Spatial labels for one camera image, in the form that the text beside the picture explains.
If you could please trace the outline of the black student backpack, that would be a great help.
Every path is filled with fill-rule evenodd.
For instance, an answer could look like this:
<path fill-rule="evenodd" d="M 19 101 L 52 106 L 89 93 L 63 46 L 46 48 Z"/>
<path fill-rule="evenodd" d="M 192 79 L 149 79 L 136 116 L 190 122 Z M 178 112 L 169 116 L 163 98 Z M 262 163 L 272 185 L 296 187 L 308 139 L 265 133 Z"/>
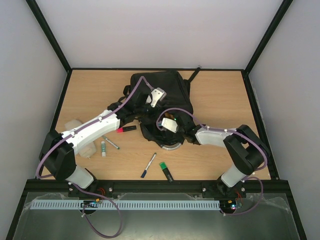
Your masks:
<path fill-rule="evenodd" d="M 175 120 L 182 114 L 190 116 L 194 110 L 190 99 L 191 82 L 199 73 L 197 68 L 188 79 L 184 79 L 176 70 L 134 73 L 130 84 L 123 89 L 123 96 L 117 102 L 123 103 L 130 93 L 148 94 L 152 89 L 161 88 L 166 92 L 156 107 L 140 107 L 138 115 L 133 119 L 139 122 L 143 137 L 155 142 L 160 148 L 174 150 L 186 140 L 180 132 L 171 132 L 161 126 L 163 118 Z"/>

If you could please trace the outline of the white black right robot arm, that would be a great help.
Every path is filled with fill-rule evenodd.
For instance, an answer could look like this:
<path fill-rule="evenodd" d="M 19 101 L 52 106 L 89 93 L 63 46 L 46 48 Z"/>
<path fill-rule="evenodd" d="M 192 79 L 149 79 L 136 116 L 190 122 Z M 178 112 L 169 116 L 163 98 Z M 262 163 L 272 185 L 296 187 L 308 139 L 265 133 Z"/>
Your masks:
<path fill-rule="evenodd" d="M 229 129 L 196 125 L 194 119 L 186 113 L 176 116 L 175 121 L 177 131 L 182 133 L 189 143 L 227 149 L 232 165 L 216 180 L 213 187 L 222 196 L 229 195 L 238 182 L 248 179 L 255 171 L 268 165 L 271 152 L 248 125 Z"/>

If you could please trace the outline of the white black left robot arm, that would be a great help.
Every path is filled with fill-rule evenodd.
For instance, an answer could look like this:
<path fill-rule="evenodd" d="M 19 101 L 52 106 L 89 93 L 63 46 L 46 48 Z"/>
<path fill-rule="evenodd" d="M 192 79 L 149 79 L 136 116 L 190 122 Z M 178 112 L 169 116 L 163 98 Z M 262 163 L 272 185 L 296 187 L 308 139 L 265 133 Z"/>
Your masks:
<path fill-rule="evenodd" d="M 61 133 L 50 131 L 40 152 L 36 177 L 54 177 L 82 189 L 88 188 L 95 181 L 95 177 L 89 170 L 76 164 L 75 156 L 102 135 L 132 122 L 138 115 L 139 108 L 155 108 L 163 96 L 156 88 L 149 93 L 131 92 L 124 102 L 112 103 L 98 116 L 80 126 Z"/>

